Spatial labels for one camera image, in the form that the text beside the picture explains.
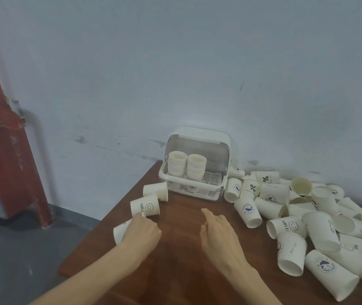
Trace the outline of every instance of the white plastic storage box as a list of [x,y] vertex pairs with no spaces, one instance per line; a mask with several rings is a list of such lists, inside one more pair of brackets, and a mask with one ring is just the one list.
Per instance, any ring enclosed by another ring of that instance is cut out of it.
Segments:
[[[179,127],[168,139],[164,162],[159,171],[159,177],[169,182],[182,184],[179,189],[172,191],[207,200],[218,200],[226,187],[227,171],[231,158],[231,142],[228,134],[214,130]],[[207,158],[205,174],[201,182],[168,175],[168,154],[172,151],[181,151],[188,155],[200,154]],[[187,190],[187,186],[199,188],[195,193]]]

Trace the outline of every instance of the smiley face logo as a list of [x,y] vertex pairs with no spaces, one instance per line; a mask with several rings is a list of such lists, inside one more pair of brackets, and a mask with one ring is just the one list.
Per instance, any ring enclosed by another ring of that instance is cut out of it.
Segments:
[[146,204],[146,211],[151,212],[154,210],[154,206],[151,203]]

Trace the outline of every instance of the gray floor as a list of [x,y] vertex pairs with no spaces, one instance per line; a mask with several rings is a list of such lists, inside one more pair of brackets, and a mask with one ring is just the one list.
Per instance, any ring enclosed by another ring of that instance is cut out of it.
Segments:
[[61,219],[42,229],[30,211],[0,220],[0,304],[28,304],[60,282],[58,265],[88,233]]

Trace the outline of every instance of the hand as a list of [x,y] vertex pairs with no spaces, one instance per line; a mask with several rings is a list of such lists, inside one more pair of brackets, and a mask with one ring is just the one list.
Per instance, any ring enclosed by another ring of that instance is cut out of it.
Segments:
[[137,268],[156,248],[161,238],[161,230],[157,224],[141,213],[137,213],[123,235],[120,247],[124,249],[126,259],[134,262]]

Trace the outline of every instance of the wooden table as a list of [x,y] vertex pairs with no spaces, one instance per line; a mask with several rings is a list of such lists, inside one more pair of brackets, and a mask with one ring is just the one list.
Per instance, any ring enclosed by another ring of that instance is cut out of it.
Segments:
[[[106,215],[58,268],[71,277],[115,246],[113,228],[131,218],[130,201],[142,197],[143,186],[158,183],[157,162]],[[304,275],[291,277],[277,266],[277,242],[269,237],[265,220],[249,229],[233,205],[223,198],[211,202],[169,192],[160,203],[158,223],[162,238],[157,248],[130,276],[114,286],[101,304],[244,304],[222,275],[209,263],[201,249],[199,231],[205,222],[201,208],[223,214],[235,229],[247,261],[283,304],[336,304],[331,294],[304,268]],[[308,239],[308,251],[313,249]],[[341,304],[362,304],[362,282]]]

